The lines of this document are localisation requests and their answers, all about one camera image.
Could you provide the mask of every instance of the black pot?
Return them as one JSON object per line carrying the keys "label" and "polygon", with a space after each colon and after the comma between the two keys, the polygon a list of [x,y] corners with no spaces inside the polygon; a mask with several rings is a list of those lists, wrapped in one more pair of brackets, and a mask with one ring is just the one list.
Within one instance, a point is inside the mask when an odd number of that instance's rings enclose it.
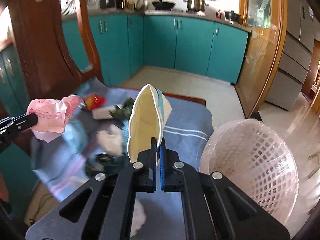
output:
{"label": "black pot", "polygon": [[225,13],[227,20],[232,21],[232,22],[237,22],[237,23],[240,22],[241,15],[236,14],[235,11],[231,11],[231,12],[224,11],[224,13]]}
{"label": "black pot", "polygon": [[171,10],[176,4],[174,2],[164,2],[162,0],[153,1],[153,6],[156,8],[156,10]]}
{"label": "black pot", "polygon": [[107,8],[123,9],[122,0],[100,0],[99,5],[101,9],[107,9]]}

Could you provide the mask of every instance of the teal cabinet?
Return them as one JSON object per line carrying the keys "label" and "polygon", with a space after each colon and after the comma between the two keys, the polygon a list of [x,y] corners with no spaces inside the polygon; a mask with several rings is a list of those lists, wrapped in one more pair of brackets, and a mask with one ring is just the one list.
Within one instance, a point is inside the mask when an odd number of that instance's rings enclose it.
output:
{"label": "teal cabinet", "polygon": [[30,99],[17,51],[12,45],[4,49],[1,54],[9,81],[8,83],[22,110],[25,112],[29,106]]}
{"label": "teal cabinet", "polygon": [[131,75],[143,65],[143,16],[128,15],[128,35]]}
{"label": "teal cabinet", "polygon": [[2,54],[0,53],[0,100],[10,117],[25,114],[19,104],[12,87],[9,83],[8,75],[4,67]]}
{"label": "teal cabinet", "polygon": [[177,16],[144,17],[144,65],[174,68]]}
{"label": "teal cabinet", "polygon": [[0,154],[0,171],[9,192],[12,212],[23,219],[38,181],[30,157],[15,144]]}
{"label": "teal cabinet", "polygon": [[81,72],[84,72],[89,66],[89,60],[83,45],[77,20],[62,22],[62,30],[73,61]]}
{"label": "teal cabinet", "polygon": [[104,82],[120,85],[130,77],[127,16],[97,16],[91,17],[89,22],[100,55]]}
{"label": "teal cabinet", "polygon": [[178,18],[175,69],[205,76],[208,69],[214,22]]}
{"label": "teal cabinet", "polygon": [[235,84],[244,59],[247,40],[247,32],[216,23],[207,76]]}

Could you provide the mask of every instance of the black frying pan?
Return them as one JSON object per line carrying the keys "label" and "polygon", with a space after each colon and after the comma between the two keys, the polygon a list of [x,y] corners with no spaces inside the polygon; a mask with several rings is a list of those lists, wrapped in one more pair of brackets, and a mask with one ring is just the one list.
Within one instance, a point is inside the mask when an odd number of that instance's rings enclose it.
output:
{"label": "black frying pan", "polygon": [[170,10],[176,5],[174,2],[164,2],[162,0],[159,0],[159,2],[153,1],[152,4],[157,10]]}

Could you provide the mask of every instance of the person's hand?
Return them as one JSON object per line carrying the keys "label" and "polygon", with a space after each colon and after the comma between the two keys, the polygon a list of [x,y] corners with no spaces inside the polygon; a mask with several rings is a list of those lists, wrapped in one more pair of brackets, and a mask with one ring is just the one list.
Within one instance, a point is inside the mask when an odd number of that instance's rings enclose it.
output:
{"label": "person's hand", "polygon": [[9,192],[5,185],[3,175],[1,172],[0,172],[0,199],[2,199],[3,201],[9,202]]}

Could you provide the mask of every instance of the stainless steel pot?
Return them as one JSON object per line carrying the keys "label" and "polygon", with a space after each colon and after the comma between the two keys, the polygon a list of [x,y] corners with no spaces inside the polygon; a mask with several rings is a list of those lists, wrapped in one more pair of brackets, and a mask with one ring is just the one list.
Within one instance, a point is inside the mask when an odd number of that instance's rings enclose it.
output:
{"label": "stainless steel pot", "polygon": [[203,11],[205,10],[205,7],[209,4],[205,4],[205,0],[183,0],[187,3],[187,8],[189,11]]}

